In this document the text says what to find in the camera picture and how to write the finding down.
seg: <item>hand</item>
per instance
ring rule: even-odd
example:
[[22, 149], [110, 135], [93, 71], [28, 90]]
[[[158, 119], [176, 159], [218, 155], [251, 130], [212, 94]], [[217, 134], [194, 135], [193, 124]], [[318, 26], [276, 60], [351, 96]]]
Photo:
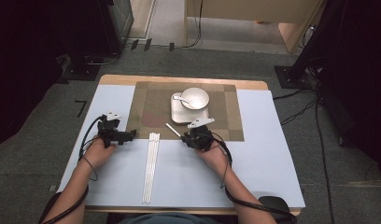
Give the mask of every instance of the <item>hand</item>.
[[228, 158], [223, 154], [222, 149], [219, 147], [219, 143], [214, 141], [208, 151], [202, 151], [194, 149], [196, 154], [199, 155], [205, 163], [217, 173], [220, 178], [223, 178], [225, 170], [230, 168]]
[[105, 148], [103, 139], [97, 137], [92, 141], [84, 157], [86, 157], [86, 159], [92, 164], [92, 167], [96, 169], [106, 163], [115, 148], [116, 145], [111, 145], [108, 148]]

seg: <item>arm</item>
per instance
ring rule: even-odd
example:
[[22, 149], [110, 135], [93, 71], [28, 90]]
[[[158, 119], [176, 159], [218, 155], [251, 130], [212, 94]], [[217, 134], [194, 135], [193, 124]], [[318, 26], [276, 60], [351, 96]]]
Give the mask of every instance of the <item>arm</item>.
[[[89, 183], [89, 178], [93, 175], [93, 170], [104, 164], [112, 155], [115, 146], [111, 145], [104, 148], [102, 139], [95, 139], [86, 151], [78, 166], [74, 169], [68, 184], [64, 188], [62, 194], [56, 203], [51, 207], [43, 222], [58, 216], [63, 211], [74, 205], [85, 192]], [[85, 203], [82, 203], [74, 212], [61, 219], [58, 223], [82, 223], [85, 213]]]
[[[234, 173], [228, 164], [226, 156], [223, 154], [222, 150], [219, 148], [219, 144], [216, 141], [213, 142], [210, 150], [208, 151], [201, 151], [197, 149], [195, 151], [205, 160], [208, 166], [216, 172], [219, 178], [224, 178], [223, 181], [225, 186], [234, 198], [249, 203], [261, 204]], [[237, 203], [234, 203], [233, 205], [234, 210], [237, 213], [239, 223], [241, 224], [275, 223], [275, 220], [268, 212], [249, 208]]]

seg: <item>gray carpet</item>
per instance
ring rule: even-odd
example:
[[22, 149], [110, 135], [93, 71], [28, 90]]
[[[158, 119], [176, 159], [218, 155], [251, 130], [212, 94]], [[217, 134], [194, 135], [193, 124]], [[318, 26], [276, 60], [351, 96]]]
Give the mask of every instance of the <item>gray carpet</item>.
[[[280, 88], [274, 65], [292, 65], [292, 55], [204, 49], [152, 47], [126, 49], [112, 64], [101, 67], [96, 81], [55, 84], [22, 129], [0, 145], [0, 223], [36, 223], [54, 192], [87, 113], [98, 79], [104, 74], [209, 77], [265, 81], [273, 96], [294, 92]], [[283, 120], [315, 98], [298, 94], [275, 101]], [[82, 104], [85, 110], [78, 117]], [[356, 148], [337, 144], [326, 109], [317, 108], [331, 182], [335, 223], [381, 223], [381, 174], [374, 161]], [[283, 126], [304, 192], [306, 208], [299, 223], [331, 223], [315, 108]], [[105, 223], [106, 214], [88, 213], [85, 223]]]

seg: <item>chopsticks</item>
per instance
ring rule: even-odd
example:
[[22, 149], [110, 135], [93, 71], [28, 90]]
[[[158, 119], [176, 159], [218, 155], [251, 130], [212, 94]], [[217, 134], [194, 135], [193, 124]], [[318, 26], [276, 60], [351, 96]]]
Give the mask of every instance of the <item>chopsticks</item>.
[[149, 134], [147, 165], [145, 170], [145, 183], [143, 203], [150, 204], [152, 196], [153, 176], [155, 175], [156, 159], [158, 157], [159, 140], [161, 135], [159, 133]]

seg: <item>white saucer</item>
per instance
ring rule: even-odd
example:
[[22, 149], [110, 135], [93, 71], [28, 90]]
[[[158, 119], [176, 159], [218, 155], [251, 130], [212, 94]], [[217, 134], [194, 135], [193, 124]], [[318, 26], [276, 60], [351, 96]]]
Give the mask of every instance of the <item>white saucer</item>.
[[[174, 93], [173, 96], [181, 96], [181, 92]], [[191, 123], [196, 119], [208, 119], [208, 106], [200, 110], [188, 109], [181, 101], [171, 97], [171, 119], [175, 123]]]

